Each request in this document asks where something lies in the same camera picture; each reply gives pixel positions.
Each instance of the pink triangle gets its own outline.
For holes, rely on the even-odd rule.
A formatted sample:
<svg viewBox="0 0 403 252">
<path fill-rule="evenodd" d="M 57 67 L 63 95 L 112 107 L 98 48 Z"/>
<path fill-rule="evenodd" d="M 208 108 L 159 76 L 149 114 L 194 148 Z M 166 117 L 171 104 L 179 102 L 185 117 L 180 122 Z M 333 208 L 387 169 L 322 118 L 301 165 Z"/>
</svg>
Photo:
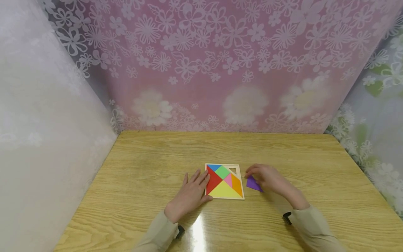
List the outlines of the pink triangle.
<svg viewBox="0 0 403 252">
<path fill-rule="evenodd" d="M 224 181 L 232 188 L 231 173 L 228 174 L 228 176 L 225 177 Z"/>
</svg>

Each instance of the yellow triangle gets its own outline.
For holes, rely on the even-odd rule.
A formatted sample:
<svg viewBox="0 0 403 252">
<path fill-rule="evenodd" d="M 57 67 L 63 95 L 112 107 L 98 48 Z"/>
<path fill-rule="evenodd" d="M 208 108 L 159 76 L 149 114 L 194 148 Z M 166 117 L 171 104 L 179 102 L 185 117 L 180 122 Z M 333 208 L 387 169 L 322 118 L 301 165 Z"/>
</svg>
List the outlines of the yellow triangle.
<svg viewBox="0 0 403 252">
<path fill-rule="evenodd" d="M 225 181 L 216 186 L 208 195 L 213 196 L 213 198 L 233 198 L 242 199 L 242 197 L 232 189 Z"/>
</svg>

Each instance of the green square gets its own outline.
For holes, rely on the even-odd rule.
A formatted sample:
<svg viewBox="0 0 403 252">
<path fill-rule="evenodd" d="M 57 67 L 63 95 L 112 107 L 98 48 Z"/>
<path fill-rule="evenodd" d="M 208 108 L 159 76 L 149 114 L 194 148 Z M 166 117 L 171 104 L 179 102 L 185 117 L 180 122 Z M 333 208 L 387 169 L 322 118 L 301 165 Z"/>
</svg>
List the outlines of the green square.
<svg viewBox="0 0 403 252">
<path fill-rule="evenodd" d="M 218 176 L 220 176 L 220 178 L 225 179 L 226 176 L 228 176 L 229 171 L 227 170 L 227 168 L 225 168 L 224 166 L 220 166 L 217 170 L 216 173 Z"/>
</svg>

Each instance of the wrist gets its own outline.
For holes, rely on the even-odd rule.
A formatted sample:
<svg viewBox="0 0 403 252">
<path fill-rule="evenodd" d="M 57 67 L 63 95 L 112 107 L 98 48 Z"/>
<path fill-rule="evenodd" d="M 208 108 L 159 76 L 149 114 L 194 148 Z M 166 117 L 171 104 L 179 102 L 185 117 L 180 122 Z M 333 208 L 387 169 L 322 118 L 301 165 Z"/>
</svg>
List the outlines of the wrist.
<svg viewBox="0 0 403 252">
<path fill-rule="evenodd" d="M 304 194 L 296 187 L 288 191 L 284 198 L 286 198 L 293 209 L 296 210 L 308 209 L 311 206 L 306 200 Z"/>
<path fill-rule="evenodd" d="M 182 214 L 180 213 L 180 211 L 177 209 L 177 207 L 175 206 L 175 204 L 173 204 L 172 202 L 169 202 L 165 209 L 164 209 L 164 214 L 165 216 L 168 218 L 168 220 L 172 223 L 177 223 L 181 217 Z"/>
</svg>

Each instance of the table surface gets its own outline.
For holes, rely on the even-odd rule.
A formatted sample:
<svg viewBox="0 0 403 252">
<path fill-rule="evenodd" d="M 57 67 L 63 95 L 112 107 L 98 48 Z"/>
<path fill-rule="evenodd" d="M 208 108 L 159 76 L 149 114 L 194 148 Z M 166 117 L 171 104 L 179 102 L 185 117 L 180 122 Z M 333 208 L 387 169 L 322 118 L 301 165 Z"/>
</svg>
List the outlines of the table surface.
<svg viewBox="0 0 403 252">
<path fill-rule="evenodd" d="M 401 251 L 403 222 L 330 135 L 124 131 L 55 251 L 130 251 L 205 163 L 275 166 L 319 208 L 348 251 Z M 279 198 L 246 187 L 187 215 L 168 251 L 308 251 L 286 226 Z"/>
</svg>

